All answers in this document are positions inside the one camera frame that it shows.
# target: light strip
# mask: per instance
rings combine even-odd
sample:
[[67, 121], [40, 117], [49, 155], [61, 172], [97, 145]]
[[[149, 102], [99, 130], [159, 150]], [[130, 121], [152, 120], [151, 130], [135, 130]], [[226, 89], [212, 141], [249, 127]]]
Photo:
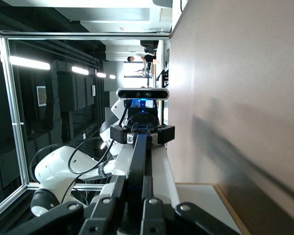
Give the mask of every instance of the light strip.
[[75, 67], [75, 66], [72, 66], [72, 71], [83, 74], [83, 75], [88, 75], [89, 74], [88, 70], [84, 70], [84, 69], [81, 69], [81, 68]]
[[97, 77], [106, 77], [107, 75], [105, 73], [102, 72], [98, 72], [97, 73]]
[[103, 149], [106, 146], [106, 142], [103, 142], [102, 145], [100, 146], [100, 149]]
[[19, 65], [40, 70], [50, 70], [50, 65], [48, 63], [37, 60], [25, 59], [17, 56], [10, 56], [10, 63], [12, 65]]

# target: cable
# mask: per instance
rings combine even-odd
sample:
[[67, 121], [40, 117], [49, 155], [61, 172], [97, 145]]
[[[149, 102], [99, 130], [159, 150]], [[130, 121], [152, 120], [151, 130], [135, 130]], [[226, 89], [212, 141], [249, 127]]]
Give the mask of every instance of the cable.
[[[124, 119], [124, 117], [125, 117], [125, 114], [126, 114], [127, 110], [129, 109], [130, 105], [131, 105], [131, 103], [126, 104], [125, 109], [124, 109], [124, 112], [123, 112], [123, 115], [122, 115], [122, 117], [121, 117], [121, 119], [120, 119], [119, 125], [122, 124], [123, 119]], [[72, 173], [74, 173], [74, 174], [85, 174], [85, 173], [88, 173], [88, 172], [90, 172], [90, 171], [96, 169], [96, 168], [102, 163], [103, 159], [104, 159], [104, 158], [107, 156], [107, 154], [109, 153], [109, 151], [110, 151], [110, 149], [111, 149], [111, 147], [112, 147], [112, 145], [113, 145], [113, 143], [114, 143], [114, 140], [111, 141], [111, 143], [110, 143], [108, 149], [105, 151], [105, 153], [103, 154], [102, 158], [100, 158], [99, 161], [98, 161], [98, 162], [97, 162], [92, 168], [90, 168], [90, 169], [88, 169], [88, 170], [85, 170], [85, 171], [81, 171], [81, 172], [77, 172], [77, 171], [75, 171], [75, 170], [73, 170], [73, 169], [71, 168], [71, 161], [72, 161], [72, 158], [73, 158], [74, 154], [78, 151], [78, 149], [79, 149], [82, 145], [84, 145], [85, 143], [87, 143], [87, 142], [89, 142], [89, 141], [97, 140], [97, 139], [99, 139], [99, 138], [100, 138], [100, 137], [93, 137], [93, 138], [90, 138], [90, 139], [88, 139], [88, 140], [82, 142], [79, 146], [76, 147], [76, 149], [75, 149], [74, 152], [71, 154], [71, 156], [70, 156], [70, 158], [69, 158], [69, 161], [68, 161], [68, 169], [69, 169], [70, 172], [72, 172]]]
[[79, 194], [81, 194], [83, 196], [83, 198], [85, 199], [85, 201], [86, 201], [86, 205], [89, 206], [89, 203], [88, 203], [87, 198], [85, 197], [85, 195], [81, 191], [79, 191], [79, 190], [77, 190], [75, 188], [73, 188], [73, 190], [75, 190], [76, 192], [78, 192]]
[[67, 195], [67, 193], [68, 193], [70, 187], [72, 186], [72, 184], [74, 184], [74, 183], [79, 179], [79, 177], [81, 177], [82, 175], [83, 175], [83, 174], [78, 175], [78, 176], [72, 181], [72, 183], [70, 183], [70, 185], [68, 186], [67, 190], [65, 191], [65, 193], [64, 193], [64, 195], [63, 195], [63, 197], [62, 197], [61, 204], [63, 203], [64, 198], [65, 198], [65, 196]]
[[100, 131], [100, 128], [98, 130], [96, 130], [94, 133], [92, 133], [92, 135], [88, 138], [90, 139], [91, 137], [93, 137], [98, 131]]
[[[31, 178], [36, 182], [36, 183], [40, 183], [37, 178], [35, 177], [35, 175], [33, 174], [33, 171], [32, 171], [32, 165], [33, 165], [33, 161], [35, 159], [35, 157], [40, 154], [42, 151], [48, 149], [48, 148], [53, 148], [53, 147], [58, 147], [58, 146], [69, 146], [69, 147], [73, 147], [73, 148], [76, 148], [74, 145], [71, 145], [71, 144], [67, 144], [67, 143], [55, 143], [55, 144], [52, 144], [52, 145], [49, 145], [49, 146], [46, 146], [42, 149], [40, 149], [37, 153], [34, 154], [32, 160], [30, 161], [29, 163], [29, 174], [31, 176]], [[83, 153], [87, 154], [89, 157], [92, 158], [92, 156], [90, 156], [88, 153], [86, 153], [84, 150], [81, 150]]]

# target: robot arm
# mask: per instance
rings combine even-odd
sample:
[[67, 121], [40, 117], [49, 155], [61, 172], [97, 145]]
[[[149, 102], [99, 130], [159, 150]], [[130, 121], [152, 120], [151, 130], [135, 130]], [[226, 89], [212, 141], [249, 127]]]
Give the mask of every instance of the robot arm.
[[[116, 115], [116, 122], [118, 124], [124, 113], [123, 101], [118, 100], [111, 109]], [[110, 139], [110, 125], [100, 129], [100, 136], [107, 146], [110, 146], [112, 139]], [[110, 153], [117, 156], [122, 148], [122, 144], [114, 142], [110, 147]], [[75, 148], [70, 146], [63, 146], [56, 149], [45, 156], [35, 168], [35, 177], [40, 182], [40, 187], [35, 191], [31, 201], [31, 211], [35, 216], [41, 216], [48, 212], [53, 207], [68, 201], [78, 201], [73, 198], [70, 193], [77, 177], [80, 180], [90, 181], [96, 179], [106, 178], [111, 176], [114, 169], [115, 160], [107, 163], [101, 163], [99, 168], [82, 175], [73, 173], [69, 169], [70, 156], [75, 151]], [[74, 172], [83, 172], [95, 166], [98, 162], [92, 159], [82, 151], [76, 151], [70, 161], [70, 167]], [[125, 175], [122, 169], [115, 171], [117, 174]]]

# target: screw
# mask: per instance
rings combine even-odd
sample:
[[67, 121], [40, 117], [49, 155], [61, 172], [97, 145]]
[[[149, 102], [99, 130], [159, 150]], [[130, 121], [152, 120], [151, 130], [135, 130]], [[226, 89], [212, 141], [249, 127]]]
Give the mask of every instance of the screw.
[[191, 208], [187, 205], [182, 205], [182, 206], [180, 206], [180, 208], [184, 212], [189, 212], [191, 210]]
[[155, 199], [155, 198], [151, 198], [151, 199], [149, 200], [149, 203], [155, 205], [155, 204], [158, 203], [158, 200]]
[[78, 204], [72, 204], [72, 205], [69, 205], [68, 209], [72, 211], [72, 210], [75, 210], [77, 207], [78, 207]]
[[108, 204], [108, 203], [110, 203], [110, 199], [109, 198], [103, 199], [102, 203], [103, 204]]

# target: metal frame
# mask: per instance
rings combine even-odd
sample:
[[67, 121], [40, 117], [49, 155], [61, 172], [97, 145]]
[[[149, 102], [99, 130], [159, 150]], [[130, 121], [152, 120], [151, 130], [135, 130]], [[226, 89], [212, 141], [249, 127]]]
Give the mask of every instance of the metal frame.
[[[0, 58], [2, 61], [6, 91], [14, 133], [15, 147], [20, 168], [22, 185], [0, 203], [0, 214], [14, 203], [27, 190], [35, 190], [37, 183], [30, 183], [27, 172], [25, 149], [22, 138], [20, 114], [14, 83], [13, 69], [9, 62], [9, 40], [168, 40], [169, 33], [37, 33], [37, 32], [3, 32], [0, 31]], [[103, 185], [76, 184], [79, 190], [101, 190]]]

